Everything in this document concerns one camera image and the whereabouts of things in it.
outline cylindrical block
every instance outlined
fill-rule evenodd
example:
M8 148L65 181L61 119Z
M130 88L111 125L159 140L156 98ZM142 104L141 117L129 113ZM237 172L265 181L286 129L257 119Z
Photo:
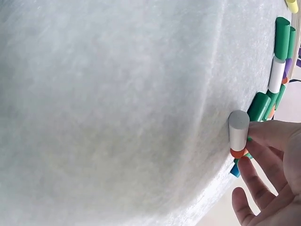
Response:
M279 91L279 94L278 94L278 97L277 97L276 103L275 103L275 110L277 110L277 108L280 104L280 101L281 101L281 98L284 94L284 91L285 91L285 85L281 84L280 91Z
M288 77L286 76L284 79L282 79L281 84L287 84L289 82Z
M261 92L256 93L247 112L250 117L250 121L261 121L270 102L271 98L268 95Z
M280 60L285 60L287 57L290 28L290 22L287 19L277 17L274 53Z
M288 75L292 64L293 64L293 60L291 58L285 60L285 68L284 68L285 73L283 73L283 75L285 74L285 76L283 76L283 79Z
M284 68L285 60L280 60L276 56L274 56L271 75L269 78L269 91L271 91L272 93L278 93L280 90Z
M277 100L277 97L278 97L278 94L279 93L272 93L270 92L269 90L267 91L267 95L271 98L271 102L269 103L269 106L267 108L267 111L265 112L264 114L264 117L263 117L263 121L266 121L268 119L268 116L269 116L269 113L271 112L272 108L274 107L275 103L276 103L276 100Z
M294 29L291 26L291 28L290 28L290 40L288 42L288 50L287 50L287 57L286 58L292 58L293 57L293 50L295 49L295 41L296 41L296 29Z
M230 147L233 151L242 151L246 146L250 118L244 111L233 111L229 116Z
M290 9L292 13L298 13L299 7L297 0L285 0L287 7Z

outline finger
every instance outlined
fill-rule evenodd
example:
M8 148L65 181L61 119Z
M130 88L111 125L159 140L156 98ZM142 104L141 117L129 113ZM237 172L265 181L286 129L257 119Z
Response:
M235 188L232 192L232 206L242 226L248 225L255 217L249 206L245 191L241 187Z
M263 147L253 140L247 142L246 148L279 193L287 185L283 171L283 161L268 147Z
M269 191L263 181L258 177L249 158L241 158L238 162L238 167L256 205L260 210L263 210L274 200L275 195Z
M263 146L285 151L291 137L301 132L301 123L277 120L250 123L248 135Z
M284 155L283 151L280 151L274 147L269 147L269 149L283 162L283 155Z
M288 145L283 164L284 173L292 192L301 197L301 134L294 136Z

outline green cylinder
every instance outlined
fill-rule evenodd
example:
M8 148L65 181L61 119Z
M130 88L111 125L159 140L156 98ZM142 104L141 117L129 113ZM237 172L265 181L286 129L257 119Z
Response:
M290 28L290 40L288 42L288 51L287 51L287 58L293 57L293 50L295 47L295 41L296 41L296 29L294 29L292 26Z
M285 85L284 84L281 84L281 87L280 87L280 91L279 91L279 95L276 99L276 103L275 103L275 110L277 110L279 104L280 104L280 101L281 101L281 98L284 94L284 91L285 91Z
M249 110L247 111L250 121L261 121L269 104L271 102L271 98L264 93L256 93Z
M271 112L271 110L273 109L275 103L276 103L276 100L277 100L277 97L278 97L278 94L279 93L272 93L270 92L269 90L267 91L267 95L271 98L271 102L269 103L269 106L267 108L267 111L265 112L264 114L264 117L263 117L263 121L266 121L268 119L268 116L269 116L269 113Z
M290 22L287 19L277 17L274 53L280 60L286 60L287 57L290 28Z

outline orange ring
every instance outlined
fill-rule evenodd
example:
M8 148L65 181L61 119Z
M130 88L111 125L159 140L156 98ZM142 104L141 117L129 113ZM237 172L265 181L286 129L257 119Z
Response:
M243 150L241 150L241 151L238 151L238 152L233 151L232 148L230 148L230 153L231 153L231 155L232 155L234 158L240 159L240 158L243 157L244 154L245 154L245 148L244 148Z
M274 114L275 114L275 105L273 106L272 110L270 111L270 113L268 115L268 119L273 118Z
M282 83L281 84L286 84L288 83L288 78L286 77L285 79L282 79Z

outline white felt surface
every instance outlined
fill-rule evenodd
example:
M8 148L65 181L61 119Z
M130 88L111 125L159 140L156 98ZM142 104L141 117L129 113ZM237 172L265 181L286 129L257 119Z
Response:
M285 1L0 2L0 225L195 225Z

